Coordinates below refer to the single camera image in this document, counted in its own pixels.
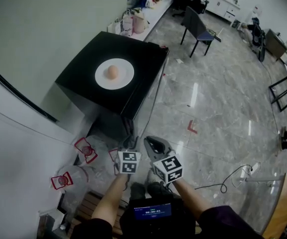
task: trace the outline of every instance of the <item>bag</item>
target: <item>bag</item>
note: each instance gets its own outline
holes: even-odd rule
[[[108,33],[113,33],[113,34],[120,34],[120,32],[121,32],[121,22],[119,21],[118,18],[116,18],[115,22],[111,23],[107,27],[107,32]]]
[[[140,12],[135,12],[134,15],[134,32],[136,34],[141,34],[144,32],[145,29],[145,19],[144,19],[144,14],[142,11]]]
[[[123,29],[128,33],[128,36],[133,34],[133,16],[130,13],[130,10],[127,9],[123,16]]]
[[[153,0],[147,0],[145,3],[145,7],[153,9],[154,8],[154,1]]]

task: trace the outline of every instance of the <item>metal chair leg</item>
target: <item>metal chair leg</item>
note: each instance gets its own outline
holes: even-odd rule
[[[207,48],[207,50],[205,51],[205,54],[204,54],[204,55],[207,55],[207,53],[208,53],[208,50],[209,50],[209,48],[210,48],[211,43],[212,43],[212,41],[211,41],[211,42],[210,42],[210,44],[208,45],[208,48]]]
[[[271,91],[272,91],[272,88],[273,88],[273,87],[275,87],[276,85],[278,85],[278,84],[280,84],[281,82],[286,81],[286,80],[287,80],[287,76],[286,76],[285,78],[281,79],[280,81],[274,83],[273,85],[269,86],[269,88],[270,88]]]
[[[280,95],[278,95],[277,97],[275,97],[271,104],[274,104],[276,101],[280,100],[282,97],[284,97],[287,94],[287,90],[285,90],[284,92],[282,92]]]
[[[192,52],[191,52],[190,58],[192,57],[192,54],[194,53],[194,50],[195,50],[195,48],[197,47],[198,43],[199,43],[199,41],[197,40],[197,43],[195,44],[195,46],[194,46],[194,48],[193,48],[193,50],[192,50]]]
[[[184,40],[184,37],[185,37],[185,34],[186,34],[187,30],[188,30],[188,29],[186,28],[185,31],[184,31],[183,38],[182,38],[182,40],[181,40],[180,45],[182,45],[182,43],[183,43],[183,40]]]

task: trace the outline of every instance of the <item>black table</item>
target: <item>black table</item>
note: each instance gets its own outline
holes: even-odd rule
[[[114,135],[120,140],[125,134],[115,128],[131,122],[132,128],[126,130],[126,135],[129,135],[130,130],[136,128],[134,121],[140,120],[140,110],[145,103],[149,103],[148,108],[144,109],[150,110],[150,118],[167,55],[168,49],[160,48],[157,44],[100,32],[69,63],[56,83],[85,115],[100,121],[107,133],[116,131]],[[112,58],[125,59],[134,67],[131,82],[117,90],[104,89],[95,81],[98,66]],[[149,96],[153,99],[151,105],[145,100],[153,83],[156,90],[153,97]]]

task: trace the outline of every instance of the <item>egg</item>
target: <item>egg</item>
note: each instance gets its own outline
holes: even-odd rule
[[[118,73],[119,73],[118,67],[112,65],[112,66],[108,67],[107,77],[109,79],[113,80],[113,79],[118,77]]]

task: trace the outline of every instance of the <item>black chair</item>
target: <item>black chair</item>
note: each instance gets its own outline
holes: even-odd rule
[[[214,36],[211,35],[207,31],[207,28],[203,24],[202,20],[199,18],[199,15],[197,14],[197,12],[194,11],[189,6],[187,7],[185,11],[185,16],[184,16],[182,24],[185,26],[185,31],[184,31],[183,38],[182,38],[180,45],[182,45],[183,43],[187,30],[189,30],[189,32],[197,39],[197,43],[195,44],[192,50],[190,58],[192,57],[192,54],[194,53],[194,50],[197,47],[199,41],[209,41],[208,48],[204,54],[204,55],[207,55],[210,45],[212,41],[214,40]]]

